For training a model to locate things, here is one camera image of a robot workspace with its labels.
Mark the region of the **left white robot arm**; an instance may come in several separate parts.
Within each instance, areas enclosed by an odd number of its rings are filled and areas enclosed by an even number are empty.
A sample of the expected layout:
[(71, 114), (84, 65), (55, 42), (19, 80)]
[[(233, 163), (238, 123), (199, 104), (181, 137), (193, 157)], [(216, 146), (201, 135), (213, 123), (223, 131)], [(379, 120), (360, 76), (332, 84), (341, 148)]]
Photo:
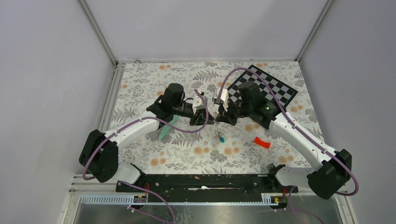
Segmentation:
[(164, 126), (183, 133), (198, 133), (206, 125), (214, 124), (205, 94), (199, 90), (195, 93), (192, 102), (188, 103), (184, 98), (184, 87), (171, 83), (136, 120), (106, 132), (98, 129), (90, 132), (78, 160), (84, 167), (83, 179), (96, 179), (100, 183), (109, 180), (127, 182), (132, 191), (141, 191), (145, 185), (142, 172), (133, 164), (120, 164), (119, 152)]

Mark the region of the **metal key holder plate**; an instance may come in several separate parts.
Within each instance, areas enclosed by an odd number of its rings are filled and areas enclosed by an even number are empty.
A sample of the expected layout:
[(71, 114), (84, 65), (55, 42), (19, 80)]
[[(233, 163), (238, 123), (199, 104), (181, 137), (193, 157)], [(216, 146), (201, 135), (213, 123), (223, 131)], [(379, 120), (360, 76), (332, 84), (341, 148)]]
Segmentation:
[(218, 141), (220, 142), (220, 138), (223, 137), (223, 133), (220, 129), (219, 122), (216, 122), (216, 136), (217, 136)]

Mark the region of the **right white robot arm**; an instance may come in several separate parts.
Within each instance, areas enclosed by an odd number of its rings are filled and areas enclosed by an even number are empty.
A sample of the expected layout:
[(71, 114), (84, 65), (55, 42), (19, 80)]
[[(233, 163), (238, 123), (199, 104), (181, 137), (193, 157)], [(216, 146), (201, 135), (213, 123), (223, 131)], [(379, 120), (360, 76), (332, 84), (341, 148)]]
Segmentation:
[(322, 199), (329, 199), (352, 177), (352, 156), (343, 149), (335, 150), (319, 140), (285, 111), (276, 98), (268, 100), (253, 81), (238, 87), (241, 99), (232, 103), (227, 90), (213, 95), (219, 105), (217, 122), (235, 125), (239, 118), (250, 118), (266, 130), (282, 137), (309, 163), (309, 168), (279, 165), (269, 171), (269, 189), (280, 192), (286, 186), (310, 188)]

